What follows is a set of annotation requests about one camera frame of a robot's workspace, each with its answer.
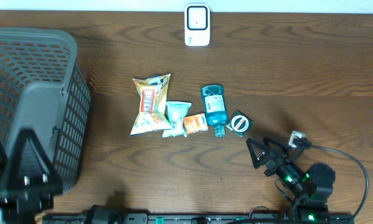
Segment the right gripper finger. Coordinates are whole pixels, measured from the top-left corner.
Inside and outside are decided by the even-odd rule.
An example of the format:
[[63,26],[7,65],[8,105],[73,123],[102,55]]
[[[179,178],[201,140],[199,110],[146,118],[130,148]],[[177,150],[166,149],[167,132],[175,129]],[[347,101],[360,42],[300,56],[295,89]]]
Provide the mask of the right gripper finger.
[[248,138],[246,143],[255,169],[266,165],[274,158],[273,150],[270,147],[252,138]]
[[264,145],[266,145],[269,148],[271,148],[271,145],[277,146],[280,149],[282,149],[282,151],[285,154],[288,154],[290,152],[290,150],[291,150],[291,148],[287,144],[282,143],[282,142],[277,141],[277,140],[274,140],[274,139],[269,138],[269,137],[264,137],[263,138],[263,143],[264,143]]

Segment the dark green square box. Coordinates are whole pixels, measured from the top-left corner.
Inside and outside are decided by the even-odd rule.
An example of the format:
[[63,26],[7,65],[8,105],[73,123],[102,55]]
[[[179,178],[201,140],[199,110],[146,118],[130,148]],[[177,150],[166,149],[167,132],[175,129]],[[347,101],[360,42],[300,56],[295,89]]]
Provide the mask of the dark green square box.
[[242,138],[252,128],[254,121],[241,111],[236,111],[226,127],[238,137]]

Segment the orange snack packet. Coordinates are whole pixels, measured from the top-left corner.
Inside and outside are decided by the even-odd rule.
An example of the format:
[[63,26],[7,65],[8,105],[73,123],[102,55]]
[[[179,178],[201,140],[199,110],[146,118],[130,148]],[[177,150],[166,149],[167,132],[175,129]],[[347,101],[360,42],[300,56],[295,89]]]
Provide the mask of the orange snack packet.
[[209,129],[209,125],[207,124],[207,120],[204,113],[185,117],[184,127],[186,129],[187,134],[199,133],[207,131]]

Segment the teal mouthwash bottle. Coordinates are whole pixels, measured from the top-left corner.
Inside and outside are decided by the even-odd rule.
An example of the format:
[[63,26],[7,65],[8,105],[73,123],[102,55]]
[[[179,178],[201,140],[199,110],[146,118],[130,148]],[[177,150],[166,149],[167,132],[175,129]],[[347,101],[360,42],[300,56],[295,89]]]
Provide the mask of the teal mouthwash bottle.
[[207,124],[214,129],[214,136],[222,139],[225,137],[225,125],[228,114],[224,100],[224,88],[220,84],[203,86],[201,96],[205,108]]

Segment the mint green snack packet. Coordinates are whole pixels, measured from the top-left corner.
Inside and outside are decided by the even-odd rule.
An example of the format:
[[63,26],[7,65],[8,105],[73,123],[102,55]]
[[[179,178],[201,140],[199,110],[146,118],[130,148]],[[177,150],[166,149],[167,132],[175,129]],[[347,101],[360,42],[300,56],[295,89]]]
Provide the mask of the mint green snack packet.
[[176,137],[183,135],[187,137],[187,131],[184,127],[184,118],[189,112],[189,108],[192,106],[190,102],[183,101],[167,101],[167,117],[170,122],[171,129],[163,131],[163,137],[168,138],[170,136]]

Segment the yellow snack bag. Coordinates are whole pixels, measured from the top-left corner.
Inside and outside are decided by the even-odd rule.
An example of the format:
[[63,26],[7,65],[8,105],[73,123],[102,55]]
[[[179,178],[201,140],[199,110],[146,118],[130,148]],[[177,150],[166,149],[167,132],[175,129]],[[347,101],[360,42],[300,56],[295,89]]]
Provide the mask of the yellow snack bag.
[[138,115],[130,136],[171,129],[165,116],[167,93],[171,74],[155,75],[145,79],[134,78],[139,93]]

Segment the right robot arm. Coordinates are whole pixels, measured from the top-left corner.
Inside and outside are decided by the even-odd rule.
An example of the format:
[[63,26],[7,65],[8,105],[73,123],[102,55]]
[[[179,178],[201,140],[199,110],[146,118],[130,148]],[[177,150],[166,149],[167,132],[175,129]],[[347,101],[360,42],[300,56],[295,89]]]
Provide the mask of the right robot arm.
[[247,147],[255,169],[266,167],[264,174],[277,175],[278,180],[294,198],[285,215],[289,220],[329,223],[327,200],[333,192],[335,171],[323,163],[313,164],[306,172],[294,160],[311,146],[306,137],[292,137],[289,144],[264,138],[258,142],[248,138]]

